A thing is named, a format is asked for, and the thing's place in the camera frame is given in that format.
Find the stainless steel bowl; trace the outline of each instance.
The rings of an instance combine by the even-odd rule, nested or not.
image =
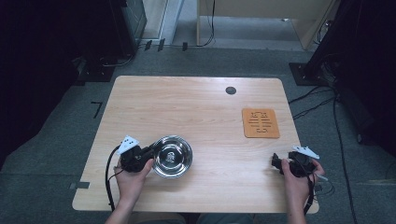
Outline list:
[[[176,178],[186,173],[192,163],[192,150],[183,138],[168,135],[152,146],[154,149],[154,171],[166,178]]]

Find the person's right hand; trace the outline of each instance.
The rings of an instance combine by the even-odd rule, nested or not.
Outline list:
[[[314,174],[325,174],[318,161],[312,160],[312,163],[316,166]],[[305,223],[304,207],[309,196],[308,179],[306,177],[294,176],[290,171],[290,165],[286,159],[282,160],[282,171],[285,176],[285,191],[289,209],[289,223]],[[314,183],[318,182],[318,177],[316,175],[310,175],[309,178]]]

